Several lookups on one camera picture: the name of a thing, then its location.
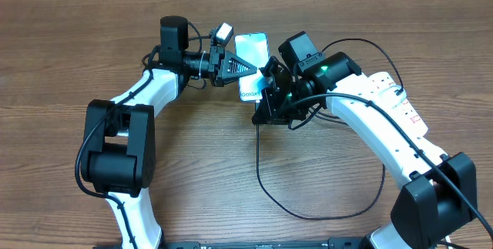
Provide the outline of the blue Galaxy smartphone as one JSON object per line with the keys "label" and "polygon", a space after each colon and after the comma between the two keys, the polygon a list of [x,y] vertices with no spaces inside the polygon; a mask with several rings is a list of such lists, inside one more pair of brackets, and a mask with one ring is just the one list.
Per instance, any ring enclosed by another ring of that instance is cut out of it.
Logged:
{"label": "blue Galaxy smartphone", "polygon": [[237,35],[235,49],[241,59],[257,67],[255,74],[239,79],[240,99],[244,102],[258,103],[262,99],[261,91],[268,86],[267,80],[260,71],[270,58],[267,34],[255,32]]}

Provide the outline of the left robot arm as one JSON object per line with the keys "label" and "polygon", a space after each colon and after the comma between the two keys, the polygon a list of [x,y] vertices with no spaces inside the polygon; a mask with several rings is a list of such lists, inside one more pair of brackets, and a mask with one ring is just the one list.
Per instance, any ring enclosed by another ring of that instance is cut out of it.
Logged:
{"label": "left robot arm", "polygon": [[257,68],[226,50],[233,36],[227,23],[196,39],[210,41],[207,52],[189,50],[193,23],[182,16],[160,20],[160,43],[142,59],[141,79],[111,100],[87,107],[75,181],[91,197],[112,208],[122,235],[120,248],[161,248],[163,229],[149,195],[156,168],[155,118],[191,79],[222,87],[253,75]]}

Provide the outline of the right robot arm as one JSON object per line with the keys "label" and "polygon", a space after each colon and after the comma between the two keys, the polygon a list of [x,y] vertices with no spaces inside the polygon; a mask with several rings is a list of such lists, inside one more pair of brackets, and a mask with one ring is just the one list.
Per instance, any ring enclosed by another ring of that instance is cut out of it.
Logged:
{"label": "right robot arm", "polygon": [[399,189],[390,221],[331,248],[433,248],[478,218],[476,169],[464,153],[429,142],[423,119],[407,100],[399,75],[363,74],[344,52],[327,56],[300,32],[261,69],[268,85],[253,124],[296,129],[328,109],[373,150]]}

